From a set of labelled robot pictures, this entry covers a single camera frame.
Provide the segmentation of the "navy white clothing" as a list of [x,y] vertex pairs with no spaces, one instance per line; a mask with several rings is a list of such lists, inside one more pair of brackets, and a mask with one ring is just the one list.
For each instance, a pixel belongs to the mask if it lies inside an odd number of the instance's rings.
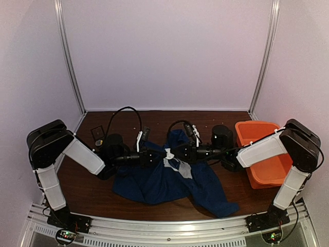
[[229,202],[221,182],[207,162],[189,164],[178,158],[163,158],[155,166],[120,167],[112,191],[140,203],[156,205],[186,197],[218,218],[239,211]]

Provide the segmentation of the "black brooch display box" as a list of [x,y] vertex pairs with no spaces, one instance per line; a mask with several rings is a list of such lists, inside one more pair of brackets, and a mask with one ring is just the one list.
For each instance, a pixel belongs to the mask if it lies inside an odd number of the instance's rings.
[[90,131],[94,141],[97,141],[99,139],[104,141],[105,132],[102,126],[97,126],[95,128],[92,128]]

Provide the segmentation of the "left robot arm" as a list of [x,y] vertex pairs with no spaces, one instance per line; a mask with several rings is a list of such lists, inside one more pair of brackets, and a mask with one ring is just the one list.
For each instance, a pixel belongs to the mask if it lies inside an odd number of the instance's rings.
[[62,228],[70,228],[74,217],[62,193],[55,169],[61,155],[71,158],[96,177],[107,180],[119,166],[149,167],[167,156],[165,151],[137,146],[135,152],[125,149],[120,135],[106,142],[105,151],[97,153],[67,129],[65,123],[54,120],[27,135],[28,158],[39,189],[47,199],[50,214]]

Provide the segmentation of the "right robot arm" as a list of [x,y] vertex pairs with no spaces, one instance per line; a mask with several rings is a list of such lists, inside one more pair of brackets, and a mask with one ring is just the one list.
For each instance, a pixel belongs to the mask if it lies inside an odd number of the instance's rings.
[[225,125],[212,128],[211,143],[207,145],[201,143],[196,126],[185,122],[184,127],[193,141],[166,148],[167,159],[178,158],[190,164],[218,160],[227,170],[236,171],[250,168],[275,156],[290,156],[292,167],[267,212],[246,219],[250,226],[256,228],[260,228],[262,224],[274,227],[283,223],[287,208],[324,162],[319,137],[295,119],[290,119],[283,127],[242,147],[234,146],[233,133]]

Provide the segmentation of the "starry night round brooch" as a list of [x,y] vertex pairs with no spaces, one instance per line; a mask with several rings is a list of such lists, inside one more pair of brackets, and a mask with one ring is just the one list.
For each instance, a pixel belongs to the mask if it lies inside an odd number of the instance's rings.
[[95,141],[95,146],[99,147],[103,144],[103,140],[99,139],[97,141]]

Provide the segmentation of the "orange plastic bin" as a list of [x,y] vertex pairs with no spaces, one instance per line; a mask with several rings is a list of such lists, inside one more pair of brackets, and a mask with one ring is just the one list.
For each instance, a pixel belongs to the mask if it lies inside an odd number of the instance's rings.
[[[236,142],[239,147],[256,141],[274,132],[279,126],[265,121],[240,121],[235,124]],[[246,169],[253,189],[279,187],[283,184],[293,162],[289,154],[281,154],[256,163]]]

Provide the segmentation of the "right circuit board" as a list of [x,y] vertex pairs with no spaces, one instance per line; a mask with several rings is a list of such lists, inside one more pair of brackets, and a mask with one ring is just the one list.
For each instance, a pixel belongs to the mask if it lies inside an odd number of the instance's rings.
[[276,229],[273,231],[262,232],[262,239],[267,244],[277,244],[282,239],[282,230]]

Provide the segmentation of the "circuit board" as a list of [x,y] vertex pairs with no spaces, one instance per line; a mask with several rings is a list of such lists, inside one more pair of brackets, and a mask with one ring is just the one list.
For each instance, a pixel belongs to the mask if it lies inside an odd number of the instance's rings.
[[277,244],[282,239],[282,230],[276,229],[273,231],[262,232],[262,239],[267,244]]
[[60,245],[69,245],[75,241],[76,236],[76,233],[67,229],[59,229],[55,234],[55,240]]

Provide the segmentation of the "left circuit board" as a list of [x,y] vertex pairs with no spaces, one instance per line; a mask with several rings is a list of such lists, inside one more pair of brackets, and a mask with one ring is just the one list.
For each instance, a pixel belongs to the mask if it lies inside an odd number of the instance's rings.
[[67,229],[59,229],[55,234],[55,240],[60,245],[69,245],[75,241],[76,236],[76,233]]

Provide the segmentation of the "front aluminium rail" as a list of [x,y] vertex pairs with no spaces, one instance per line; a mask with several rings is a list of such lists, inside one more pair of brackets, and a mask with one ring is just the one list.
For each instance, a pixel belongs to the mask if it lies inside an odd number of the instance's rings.
[[[47,224],[44,205],[33,203],[18,246],[62,246],[55,240],[60,227]],[[265,241],[276,228],[250,232],[247,215],[195,221],[133,221],[91,217],[88,233],[78,233],[68,246],[320,246],[304,202],[296,203],[299,220],[279,244]]]

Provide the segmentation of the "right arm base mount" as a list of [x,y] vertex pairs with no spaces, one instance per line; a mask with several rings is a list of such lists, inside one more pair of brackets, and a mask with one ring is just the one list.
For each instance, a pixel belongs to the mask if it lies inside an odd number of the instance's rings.
[[290,218],[286,214],[280,216],[277,213],[269,212],[252,214],[245,220],[250,233],[276,228],[290,222]]

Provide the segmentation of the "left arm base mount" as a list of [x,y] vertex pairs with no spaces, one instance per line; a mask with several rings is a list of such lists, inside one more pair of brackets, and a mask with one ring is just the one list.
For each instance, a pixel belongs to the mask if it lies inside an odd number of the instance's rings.
[[91,227],[92,219],[91,217],[81,216],[70,214],[67,220],[58,219],[55,215],[51,214],[47,223],[52,226],[56,226],[58,228],[62,228],[65,230],[69,230],[75,233],[89,233],[89,229]]

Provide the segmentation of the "right aluminium frame post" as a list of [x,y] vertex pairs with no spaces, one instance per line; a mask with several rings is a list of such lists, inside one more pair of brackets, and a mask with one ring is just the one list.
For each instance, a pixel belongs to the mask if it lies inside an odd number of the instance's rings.
[[263,52],[261,67],[258,74],[257,83],[255,86],[254,94],[252,97],[252,101],[248,110],[248,114],[251,117],[252,120],[257,120],[255,114],[255,109],[257,107],[257,103],[259,101],[261,90],[265,81],[267,69],[269,66],[270,56],[272,52],[272,48],[274,45],[276,33],[277,33],[277,26],[279,21],[279,15],[280,15],[280,1],[279,0],[273,0],[271,5],[271,11],[270,11],[270,18],[269,18],[269,25],[268,25],[268,32],[267,32],[267,38],[265,42],[265,48]]

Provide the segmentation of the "aluminium frame post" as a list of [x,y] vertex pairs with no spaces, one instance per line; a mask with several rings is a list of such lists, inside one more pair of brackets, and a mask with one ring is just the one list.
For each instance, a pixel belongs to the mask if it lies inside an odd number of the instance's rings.
[[280,15],[280,1],[279,0],[273,0],[271,5],[271,11],[270,11],[270,18],[269,18],[269,25],[268,25],[268,32],[267,32],[267,38],[265,42],[265,48],[263,52],[261,67],[258,74],[257,83],[255,86],[254,94],[252,97],[252,101],[248,110],[248,114],[251,117],[252,120],[257,120],[255,114],[255,109],[257,107],[257,103],[259,101],[261,90],[265,81],[267,69],[269,66],[270,56],[272,52],[272,48],[274,45],[276,33],[277,33],[277,26],[279,21],[279,15]]
[[76,102],[78,104],[79,111],[82,115],[86,113],[86,109],[82,100],[81,92],[78,86],[76,73],[74,69],[74,65],[71,58],[71,53],[69,49],[69,43],[67,38],[67,32],[65,27],[65,20],[64,20],[64,13],[63,13],[63,6],[61,0],[54,0],[54,9],[57,19],[57,24],[59,28],[59,34],[60,34],[60,40],[62,44],[62,49],[64,53],[64,60],[67,67],[70,83],[72,86],[72,90],[76,99]]

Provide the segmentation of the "left aluminium frame post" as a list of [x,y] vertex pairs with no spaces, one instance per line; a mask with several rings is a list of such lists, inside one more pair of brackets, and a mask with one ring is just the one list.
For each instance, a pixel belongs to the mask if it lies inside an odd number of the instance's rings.
[[62,44],[62,49],[64,53],[64,60],[67,67],[70,83],[72,86],[72,90],[76,99],[76,102],[78,104],[79,111],[82,115],[86,113],[86,109],[82,100],[81,92],[78,86],[76,73],[74,69],[74,65],[71,58],[71,53],[69,49],[69,43],[67,38],[67,32],[65,27],[65,20],[64,20],[64,13],[63,13],[63,6],[61,0],[54,0],[54,9],[57,19],[57,24],[59,28],[59,34],[60,34],[60,40]]

